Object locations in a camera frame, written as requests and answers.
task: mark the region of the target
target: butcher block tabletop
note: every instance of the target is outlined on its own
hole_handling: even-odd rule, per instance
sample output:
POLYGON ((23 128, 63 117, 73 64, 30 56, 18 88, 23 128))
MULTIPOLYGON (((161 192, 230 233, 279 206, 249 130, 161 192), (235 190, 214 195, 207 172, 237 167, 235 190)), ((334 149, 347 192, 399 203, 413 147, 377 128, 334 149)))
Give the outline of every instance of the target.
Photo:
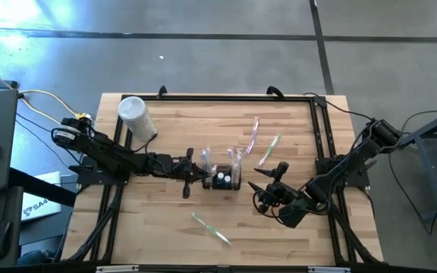
MULTIPOLYGON (((102 94, 95 129, 112 139, 122 93, 102 94)), ((348 109, 345 96, 326 96, 338 107, 348 109)), ((238 191, 206 190, 198 181, 189 199, 182 199, 184 182, 133 176, 124 188, 115 235, 113 264, 166 265, 334 265, 332 241, 326 216, 308 214, 295 228, 280 225, 260 215, 252 203, 252 181, 265 188, 272 182, 255 172, 257 163, 277 134, 274 152, 262 166, 275 168, 289 163, 281 181, 300 188, 315 177, 316 152, 310 106, 305 102, 176 102, 146 101, 158 128, 149 152, 185 156, 194 148, 193 161, 200 165, 202 149, 210 147, 216 164, 230 164, 227 149, 246 148, 252 138, 254 117, 259 117, 256 144, 242 166, 242 187, 238 191), (193 219, 192 212, 215 227, 231 246, 209 233, 193 219)), ((354 141, 349 114, 328 107, 335 148, 345 154, 354 141)), ((324 124, 318 109, 325 154, 324 124)), ((121 145, 127 128, 123 126, 121 145)), ((132 149, 141 146, 132 141, 132 149)), ((64 243, 62 258, 77 251, 96 225, 102 196, 100 185, 86 188, 77 197, 64 243)), ((364 193, 355 188, 344 192, 352 229, 377 258, 382 252, 373 212, 364 193)), ((108 228, 102 235, 103 254, 108 228)), ((344 235, 339 231, 342 254, 347 257, 344 235)))

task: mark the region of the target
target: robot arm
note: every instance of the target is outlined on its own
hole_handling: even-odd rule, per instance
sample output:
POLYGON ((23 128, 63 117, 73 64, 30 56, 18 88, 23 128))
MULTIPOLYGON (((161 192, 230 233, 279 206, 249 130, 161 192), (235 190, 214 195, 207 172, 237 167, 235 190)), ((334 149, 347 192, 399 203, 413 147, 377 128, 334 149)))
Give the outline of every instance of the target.
POLYGON ((354 248, 364 262, 379 262, 370 255, 351 230, 350 225, 343 219, 332 201, 332 194, 339 182, 347 179, 349 174, 359 171, 365 161, 380 153, 394 152, 401 139, 401 133, 384 120, 371 120, 361 136, 362 142, 357 147, 352 146, 350 152, 328 173, 320 174, 311 179, 299 190, 281 182, 282 175, 289 167, 286 162, 280 162, 278 167, 272 171, 256 170, 274 178, 274 181, 268 184, 265 190, 249 182, 255 191, 253 202, 257 211, 267 217, 276 218, 289 228, 295 228, 308 213, 326 215, 331 212, 345 234, 351 238, 354 248), (260 206, 256 205, 255 196, 258 198, 260 206), (277 215, 273 211, 272 216, 266 214, 269 209, 273 210, 279 206, 282 207, 278 210, 277 215))
POLYGON ((96 161, 99 170, 113 177, 125 176, 132 172, 138 176, 152 175, 184 180, 184 198, 190 195, 190 184, 209 176, 191 161, 191 148, 187 150, 186 156, 176 158, 154 152, 136 153, 137 151, 114 143, 104 133, 95 131, 90 120, 86 118, 64 118, 61 126, 52 130, 52 140, 64 149, 86 154, 96 161))

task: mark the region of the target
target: gray floor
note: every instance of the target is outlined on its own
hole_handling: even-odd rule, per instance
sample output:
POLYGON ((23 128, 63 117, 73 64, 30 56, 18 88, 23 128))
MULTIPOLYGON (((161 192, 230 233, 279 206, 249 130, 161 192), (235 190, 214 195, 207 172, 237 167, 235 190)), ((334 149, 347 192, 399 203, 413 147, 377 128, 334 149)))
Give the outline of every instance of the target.
MULTIPOLYGON (((318 0, 317 4, 325 35, 437 36, 437 0, 318 0)), ((0 27, 118 33, 315 33, 307 0, 0 0, 0 27), (13 12, 19 16, 10 16, 13 12)), ((325 47, 335 94, 346 95, 352 110, 400 127, 411 114, 437 109, 437 43, 327 42, 325 47)), ((264 93, 267 86, 275 85, 287 94, 325 94, 314 41, 0 37, 0 76, 19 81, 21 89, 54 92, 75 110, 91 114, 96 113, 103 92, 156 92, 161 85, 173 93, 264 93)), ((50 98, 31 96, 30 101, 56 118, 68 116, 50 98)), ((47 128, 54 126, 25 105, 18 105, 18 112, 47 128)), ((407 130, 433 118, 415 118, 407 130)), ((358 132, 365 121, 353 120, 358 132)), ((51 142, 45 132, 29 127, 51 142)), ((56 150, 71 164, 65 152, 56 150)), ((398 190, 386 158, 378 160, 369 174, 385 261, 437 269, 437 222, 434 234, 428 236, 398 190)), ((392 160, 417 206, 434 209, 417 155, 396 152, 392 160)), ((19 126, 11 164, 30 174, 70 173, 19 126)))

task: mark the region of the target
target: black cable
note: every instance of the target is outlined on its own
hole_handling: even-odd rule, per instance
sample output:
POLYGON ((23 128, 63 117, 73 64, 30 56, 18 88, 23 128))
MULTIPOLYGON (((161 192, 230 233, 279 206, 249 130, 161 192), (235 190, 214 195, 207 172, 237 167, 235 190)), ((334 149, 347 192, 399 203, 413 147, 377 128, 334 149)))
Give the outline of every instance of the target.
POLYGON ((72 214, 73 214, 73 212, 71 212, 70 215, 68 216, 67 224, 65 224, 64 234, 63 234, 62 237, 61 237, 61 241, 60 241, 60 243, 59 243, 59 245, 58 245, 57 251, 55 252, 55 257, 53 257, 51 263, 54 263, 55 260, 57 259, 57 257, 58 257, 58 260, 60 259, 59 256, 61 256, 61 253, 59 254, 59 252, 60 252, 60 250, 61 250, 61 248, 62 248, 62 246, 63 246, 63 242, 64 242, 65 239, 67 238, 68 224, 70 224, 70 219, 72 218, 72 214))
POLYGON ((151 136, 151 138, 148 141, 146 141, 146 143, 144 144, 144 153, 148 156, 149 159, 152 159, 154 162, 160 164, 162 169, 163 169, 163 171, 167 174, 169 171, 166 170, 165 165, 163 163, 161 163, 158 159, 152 158, 149 155, 149 153, 148 153, 148 145, 149 145, 149 143, 151 143, 151 141, 153 141, 157 136, 158 136, 158 134, 155 133, 155 134, 153 134, 151 136))
POLYGON ((54 151, 52 148, 50 148, 50 146, 48 144, 46 144, 45 141, 43 141, 42 139, 40 139, 34 132, 32 132, 30 129, 28 129, 27 127, 25 127, 24 125, 22 125, 18 120, 15 120, 20 126, 22 126, 23 128, 27 129, 28 132, 30 132, 32 135, 34 135, 41 143, 45 144, 45 146, 50 149, 50 151, 52 151, 58 158, 58 160, 60 160, 60 162, 68 168, 68 166, 65 164, 65 162, 63 160, 61 160, 60 156, 58 156, 58 153, 56 151, 54 151))
POLYGON ((68 154, 77 162, 77 164, 80 165, 80 160, 78 160, 74 154, 72 154, 68 149, 63 148, 65 151, 68 152, 68 154))
POLYGON ((76 132, 76 131, 69 130, 69 129, 64 129, 64 128, 53 128, 52 130, 50 130, 50 136, 52 138, 53 143, 55 143, 55 144, 56 144, 55 135, 54 135, 55 131, 62 131, 62 132, 65 132, 65 133, 70 133, 70 134, 74 135, 75 137, 76 136, 87 137, 87 138, 89 138, 91 140, 95 140, 97 142, 100 142, 101 144, 106 145, 107 147, 109 147, 111 149, 118 149, 118 150, 120 150, 122 152, 133 152, 132 150, 126 149, 124 147, 111 146, 109 143, 106 143, 106 142, 104 142, 102 140, 99 140, 99 139, 95 138, 94 136, 90 136, 90 135, 88 135, 86 133, 76 132))
POLYGON ((3 208, 3 216, 1 221, 5 220, 5 216, 6 216, 6 208, 8 207, 8 193, 5 193, 5 207, 3 208))
POLYGON ((47 131, 47 132, 50 132, 50 130, 48 130, 48 129, 44 128, 43 126, 41 126, 41 125, 37 124, 36 122, 33 122, 33 121, 31 121, 31 120, 29 120, 29 119, 25 118, 24 116, 22 116, 22 115, 18 114, 18 113, 16 113, 16 115, 17 115, 18 117, 20 117, 20 118, 23 118, 23 119, 24 119, 25 121, 28 121, 28 122, 30 122, 31 124, 33 124, 33 125, 37 126, 38 128, 40 128, 40 129, 42 129, 42 130, 45 130, 45 131, 47 131))
POLYGON ((79 157, 79 164, 82 164, 82 159, 85 154, 82 152, 79 157))
MULTIPOLYGON (((418 115, 422 115, 422 114, 428 114, 428 113, 437 113, 437 110, 421 111, 421 112, 418 112, 414 115, 411 115, 409 118, 407 118, 407 120, 402 125, 402 129, 401 129, 402 137, 404 137, 404 133, 405 133, 404 129, 406 128, 407 122, 409 122, 411 118, 414 118, 414 117, 416 117, 418 115)), ((417 149, 415 149, 413 147, 406 146, 406 149, 408 149, 411 152, 418 152, 417 149)))
POLYGON ((420 220, 421 225, 423 226, 424 230, 426 231, 426 233, 428 235, 431 235, 432 234, 432 229, 434 228, 434 224, 435 224, 436 219, 437 219, 437 210, 436 210, 436 213, 434 214, 434 218, 432 219, 431 228, 428 230, 426 225, 423 223, 423 217, 421 216, 421 214, 417 210, 416 206, 414 205, 413 201, 410 199, 409 195, 407 195, 406 190, 401 185, 401 183, 398 180, 397 175, 394 172, 394 168, 392 167, 392 162, 391 162, 391 154, 388 154, 388 165, 391 168, 391 172, 392 172, 392 175, 394 176, 395 182, 399 185, 399 187, 401 188, 402 192, 404 193, 404 195, 406 196, 407 200, 409 201, 410 205, 413 207, 413 209, 416 212, 416 215, 417 215, 418 219, 420 220))
POLYGON ((374 219, 376 218, 376 210, 373 207, 373 201, 372 201, 372 197, 370 196, 370 194, 362 187, 357 187, 357 189, 359 189, 363 194, 365 194, 365 196, 369 199, 370 201, 370 206, 372 207, 372 214, 374 219))
MULTIPOLYGON (((316 94, 316 93, 312 93, 312 92, 303 93, 303 95, 314 95, 314 96, 317 96, 317 97, 319 97, 319 98, 322 99, 322 97, 321 97, 320 95, 318 95, 318 94, 316 94)), ((371 120, 371 121, 373 120, 373 118, 371 118, 371 117, 369 117, 369 116, 367 116, 367 115, 364 115, 364 114, 361 114, 361 113, 357 113, 357 112, 354 112, 354 111, 347 111, 347 110, 344 110, 344 109, 342 109, 342 108, 339 108, 337 105, 334 105, 333 103, 329 102, 327 99, 325 99, 325 102, 328 103, 328 104, 330 104, 330 105, 333 106, 334 108, 338 109, 339 111, 344 112, 344 113, 357 115, 357 116, 359 116, 359 117, 366 118, 366 119, 371 120)))
POLYGON ((96 130, 94 129, 94 127, 92 127, 92 120, 89 118, 79 118, 79 121, 86 121, 87 125, 89 125, 89 132, 93 133, 94 135, 96 134, 96 130))
MULTIPOLYGON (((364 128, 360 131, 360 133, 358 133, 357 136, 355 137, 355 140, 354 140, 354 142, 352 143, 352 146, 350 147, 350 150, 348 151, 347 157, 345 158, 345 164, 344 164, 343 169, 345 169, 345 168, 347 167, 348 163, 350 162, 350 157, 351 157, 352 151, 353 151, 354 148, 355 148, 355 144, 357 144, 358 140, 360 139, 360 137, 362 136, 362 134, 363 134, 363 132, 365 131, 366 128, 368 128, 368 127, 364 127, 364 128)), ((371 134, 372 134, 372 127, 370 127, 370 132, 369 132, 369 135, 371 135, 371 134)), ((337 187, 337 185, 338 185, 338 182, 336 181, 336 179, 337 179, 337 177, 338 177, 340 174, 342 174, 343 172, 344 172, 343 170, 342 170, 342 171, 339 171, 339 172, 338 172, 338 173, 337 173, 337 174, 332 178, 332 180, 330 181, 330 186, 329 186, 329 189, 328 189, 328 195, 327 195, 328 199, 326 200, 326 206, 327 206, 327 211, 328 211, 328 212, 330 211, 330 207, 331 207, 331 204, 332 204, 332 202, 333 202, 333 199, 332 199, 333 190, 334 190, 334 189, 337 187)))
POLYGON ((276 219, 276 221, 277 221, 280 217, 287 217, 287 216, 293 215, 293 214, 295 214, 295 213, 297 213, 297 212, 310 212, 310 213, 313 213, 314 215, 321 215, 321 216, 326 215, 326 214, 328 213, 327 211, 319 211, 319 210, 318 210, 318 211, 315 211, 315 210, 311 210, 311 209, 295 209, 293 212, 287 213, 287 214, 285 214, 285 215, 276 215, 276 214, 274 213, 274 211, 273 211, 273 208, 277 208, 277 207, 279 207, 280 204, 279 204, 278 202, 273 202, 273 203, 270 205, 270 206, 271 206, 271 213, 272 213, 272 215, 267 215, 266 213, 262 213, 262 212, 259 210, 259 207, 257 206, 257 203, 256 203, 256 196, 257 196, 259 193, 266 193, 266 194, 269 194, 269 195, 272 196, 273 198, 275 198, 275 196, 274 196, 272 193, 268 192, 268 191, 265 191, 265 190, 257 190, 257 191, 252 195, 252 202, 253 202, 254 208, 257 210, 258 213, 260 213, 262 216, 266 216, 267 218, 273 218, 273 219, 276 219))
POLYGON ((148 146, 148 144, 150 142, 152 142, 156 137, 158 136, 157 133, 153 134, 151 136, 151 138, 149 138, 141 147, 139 147, 138 149, 133 150, 133 152, 139 152, 140 150, 142 150, 144 147, 148 146))

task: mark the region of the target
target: black metal frame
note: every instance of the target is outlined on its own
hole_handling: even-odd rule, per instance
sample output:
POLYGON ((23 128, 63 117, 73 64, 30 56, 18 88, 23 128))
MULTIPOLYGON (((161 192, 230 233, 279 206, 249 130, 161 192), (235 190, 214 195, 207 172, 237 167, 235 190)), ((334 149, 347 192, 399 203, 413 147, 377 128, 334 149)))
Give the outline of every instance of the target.
MULTIPOLYGON (((434 165, 432 165, 432 158, 430 158, 428 153, 426 152, 426 148, 424 144, 425 139, 427 140, 433 138, 437 138, 437 118, 429 122, 428 124, 424 125, 420 129, 409 134, 409 136, 403 138, 399 147, 404 148, 410 144, 413 143, 416 144, 437 207, 437 176, 433 171, 434 165)), ((435 215, 436 215, 436 211, 433 210, 433 211, 422 213, 421 218, 424 221, 431 221, 432 219, 434 219, 435 215)))
POLYGON ((25 193, 33 194, 48 199, 49 201, 74 207, 77 194, 53 184, 28 175, 22 171, 10 168, 8 176, 8 188, 23 187, 25 193))
POLYGON ((387 264, 341 263, 336 267, 322 266, 272 266, 272 265, 111 265, 109 261, 82 261, 0 268, 0 273, 94 273, 104 266, 121 267, 120 272, 174 272, 174 273, 437 273, 437 270, 406 268, 387 264))
MULTIPOLYGON (((158 92, 158 95, 123 95, 121 97, 121 100, 126 99, 130 96, 138 96, 144 101, 173 101, 173 102, 179 102, 179 101, 207 101, 207 102, 307 102, 310 106, 310 113, 311 113, 311 119, 313 123, 313 133, 315 137, 315 143, 316 143, 316 151, 318 154, 318 158, 325 158, 325 153, 323 151, 322 146, 322 136, 319 129, 319 120, 318 120, 318 114, 316 113, 317 106, 321 108, 322 116, 323 116, 323 122, 325 125, 325 135, 326 135, 326 141, 328 143, 329 147, 329 154, 330 157, 334 156, 335 151, 335 141, 333 140, 333 133, 332 133, 332 126, 330 124, 329 120, 329 113, 327 109, 326 104, 317 103, 318 98, 312 97, 312 96, 292 96, 292 97, 286 97, 282 95, 281 91, 279 91, 277 88, 270 86, 267 91, 266 95, 275 94, 275 96, 264 96, 264 95, 258 95, 258 96, 204 96, 204 95, 172 95, 167 96, 168 92, 166 91, 166 88, 162 86, 158 92)), ((122 131, 122 125, 123 121, 121 118, 118 118, 115 128, 115 135, 114 135, 114 141, 118 142, 120 140, 121 131, 122 131)), ((132 140, 132 133, 127 130, 126 134, 126 140, 125 140, 125 146, 127 148, 130 147, 132 140)), ((99 214, 98 214, 98 220, 99 221, 104 215, 107 202, 108 202, 108 196, 110 193, 110 187, 109 185, 104 186, 104 190, 102 191, 102 199, 101 204, 99 208, 99 214)), ((116 190, 116 194, 122 195, 123 193, 123 186, 118 186, 118 189, 116 190)), ((347 215, 347 207, 345 203, 345 198, 343 194, 343 188, 337 189, 338 194, 338 204, 340 208, 340 213, 345 218, 345 221, 348 222, 348 215, 347 215)), ((111 261, 112 258, 112 249, 114 246, 114 239, 115 239, 115 232, 117 229, 117 220, 118 220, 118 213, 119 210, 113 215, 111 225, 109 228, 109 234, 108 234, 108 241, 105 248, 105 254, 102 257, 106 261, 111 261)), ((341 262, 344 262, 343 256, 341 254, 340 249, 340 243, 338 241, 338 231, 336 227, 335 219, 333 218, 333 215, 329 214, 329 227, 330 227, 330 235, 332 238, 332 249, 335 257, 335 264, 339 264, 341 262)), ((347 241, 347 250, 348 250, 348 261, 350 262, 356 262, 356 255, 353 248, 353 245, 351 244, 350 240, 346 238, 347 241)), ((97 253, 99 252, 99 243, 100 243, 100 236, 96 243, 93 245, 93 248, 90 253, 90 260, 97 260, 97 253)))

